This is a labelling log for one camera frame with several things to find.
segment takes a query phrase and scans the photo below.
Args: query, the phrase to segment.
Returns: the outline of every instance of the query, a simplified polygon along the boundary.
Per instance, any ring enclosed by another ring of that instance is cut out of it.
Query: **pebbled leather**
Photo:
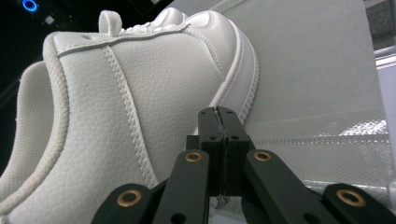
[[[69,101],[64,149],[44,181],[8,214],[10,223],[88,223],[114,188],[152,187],[169,176],[196,113],[210,104],[233,63],[233,27],[218,13],[206,15],[207,23],[192,20],[146,38],[53,36]],[[143,160],[120,70],[147,148]],[[144,174],[152,171],[155,176]]]

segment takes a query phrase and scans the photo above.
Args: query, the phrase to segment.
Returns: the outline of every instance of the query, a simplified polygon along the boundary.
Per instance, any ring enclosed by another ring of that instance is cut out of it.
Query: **stitching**
[[[140,171],[142,172],[142,176],[144,177],[146,186],[148,188],[151,188],[156,184],[156,177],[148,168],[150,164],[147,156],[145,155],[144,141],[141,132],[139,132],[140,128],[138,127],[138,120],[134,116],[134,114],[136,113],[134,107],[134,100],[130,93],[128,84],[125,80],[124,74],[120,68],[120,65],[115,58],[114,52],[112,52],[109,46],[102,48],[102,51],[106,55],[107,60],[110,63],[111,69],[113,70],[114,77],[119,84],[121,97],[123,99],[123,102],[125,104],[125,110],[127,112],[129,128],[131,130],[131,136],[133,138],[134,148],[136,151]]]
[[[190,34],[193,34],[193,35],[197,35],[198,37],[200,37],[200,38],[206,43],[207,48],[209,49],[210,55],[212,56],[213,60],[215,61],[216,66],[218,67],[218,69],[219,69],[220,72],[222,73],[222,72],[223,72],[223,69],[222,69],[222,67],[221,67],[221,64],[220,64],[220,62],[219,62],[219,60],[218,60],[218,57],[217,57],[215,51],[213,50],[213,47],[212,47],[212,45],[210,44],[210,42],[209,42],[204,36],[202,36],[202,35],[200,35],[200,34],[198,34],[198,33],[195,33],[195,32],[192,31],[192,30],[186,30],[186,33],[190,33]]]
[[[252,48],[252,50],[253,50],[254,62],[255,62],[255,65],[254,65],[254,75],[253,75],[254,78],[253,78],[252,83],[251,83],[251,86],[250,86],[250,93],[249,93],[249,95],[248,95],[247,100],[245,101],[245,104],[244,104],[244,106],[243,106],[241,115],[239,116],[239,119],[241,120],[241,123],[242,123],[242,124],[244,124],[245,119],[246,119],[247,116],[248,116],[248,111],[249,111],[249,109],[251,108],[251,106],[252,106],[252,104],[253,104],[253,100],[254,100],[254,97],[255,97],[255,95],[256,95],[256,90],[257,90],[258,85],[259,85],[259,74],[260,74],[260,72],[259,72],[259,69],[260,69],[259,60],[258,60],[258,58],[257,58],[257,53],[256,53],[256,51],[254,50],[254,48],[253,48],[252,46],[251,46],[251,48]]]
[[[20,188],[0,203],[1,215],[10,213],[16,206],[25,202],[33,194],[50,174],[64,150],[69,124],[69,94],[67,80],[61,63],[59,60],[54,59],[57,54],[57,49],[53,40],[55,35],[56,33],[47,37],[48,42],[45,48],[48,48],[47,51],[49,54],[53,54],[49,56],[46,66],[49,70],[49,79],[52,86],[52,93],[54,94],[53,97],[59,99],[58,106],[60,109],[57,113],[54,111],[54,119],[59,118],[58,127],[53,127],[49,143],[45,148],[45,151],[49,151],[49,153],[43,155],[35,171]]]
[[[153,39],[158,36],[162,35],[172,35],[172,34],[177,34],[177,33],[182,33],[184,30],[187,29],[189,25],[185,24],[182,27],[177,27],[175,30],[167,30],[167,31],[162,31],[159,33],[153,33],[152,35],[143,35],[143,36],[135,36],[135,35],[126,35],[126,36],[119,36],[117,38],[112,37],[109,40],[104,40],[101,42],[97,43],[85,43],[85,44],[76,44],[76,45],[71,45],[67,46],[64,49],[59,49],[59,55],[64,55],[69,51],[70,49],[75,49],[75,48],[84,48],[84,47],[96,47],[96,46],[103,46],[103,45],[112,45],[112,44],[117,44],[120,42],[124,41],[139,41],[139,40],[148,40],[148,39]]]
[[[225,90],[225,92],[224,92],[223,95],[221,96],[221,99],[219,100],[219,105],[222,105],[222,103],[223,103],[225,97],[227,96],[228,92],[229,92],[230,89],[231,89],[231,86],[233,85],[233,83],[234,83],[235,80],[236,80],[236,77],[237,77],[238,74],[239,74],[239,70],[241,69],[241,65],[242,65],[242,61],[244,60],[244,53],[245,53],[245,43],[244,43],[244,42],[245,42],[245,41],[243,40],[243,38],[241,38],[241,54],[240,54],[240,59],[239,59],[238,65],[237,65],[237,67],[236,67],[236,70],[235,70],[235,72],[233,73],[233,77],[232,77],[232,79],[231,79],[231,81],[230,81],[230,84],[228,85],[227,89]]]

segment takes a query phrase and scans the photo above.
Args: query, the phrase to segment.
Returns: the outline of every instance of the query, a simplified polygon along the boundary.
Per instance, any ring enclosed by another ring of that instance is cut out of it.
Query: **brass insert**
[[[134,199],[131,201],[126,200],[125,196],[127,196],[128,194],[134,194]],[[130,207],[130,206],[134,206],[135,204],[140,202],[141,199],[142,199],[142,194],[140,193],[139,190],[128,189],[128,190],[125,190],[122,194],[120,194],[120,196],[117,198],[117,203],[119,204],[119,206],[122,206],[122,207]]]
[[[184,157],[186,159],[186,161],[200,161],[202,159],[202,155],[201,153],[198,152],[190,152],[187,153],[187,155]]]
[[[351,200],[348,195],[354,197],[355,200]],[[341,199],[344,203],[355,207],[363,207],[366,205],[366,201],[364,201],[363,197],[361,197],[357,192],[349,190],[349,189],[339,189],[337,190],[337,197]]]
[[[256,152],[254,153],[254,158],[258,161],[270,161],[272,156],[266,152]]]

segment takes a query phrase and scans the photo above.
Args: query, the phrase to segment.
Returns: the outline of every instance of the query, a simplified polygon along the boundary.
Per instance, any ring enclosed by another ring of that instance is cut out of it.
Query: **screw hole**
[[[256,152],[254,158],[258,161],[270,161],[272,159],[271,155],[266,152]]]
[[[172,215],[171,221],[174,224],[183,224],[186,223],[186,216],[181,213],[176,213]]]
[[[202,155],[198,152],[190,152],[185,157],[186,161],[200,161]]]
[[[366,205],[366,201],[364,201],[363,197],[359,195],[359,193],[349,190],[349,189],[339,189],[336,192],[337,197],[347,203],[349,205],[355,207],[363,207]]]
[[[320,219],[312,214],[305,214],[304,219],[309,224],[320,224]]]
[[[142,199],[140,191],[135,189],[125,190],[117,199],[117,203],[122,207],[130,207],[137,204]]]

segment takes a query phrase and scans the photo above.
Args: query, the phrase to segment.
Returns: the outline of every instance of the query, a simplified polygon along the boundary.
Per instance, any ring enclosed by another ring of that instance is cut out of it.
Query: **black bracket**
[[[115,189],[92,223],[207,223],[209,197],[240,196],[253,223],[396,223],[386,207],[363,190],[328,186],[323,196],[306,188],[273,152],[255,149],[236,114],[209,107],[198,114],[199,135],[170,177],[154,189]]]

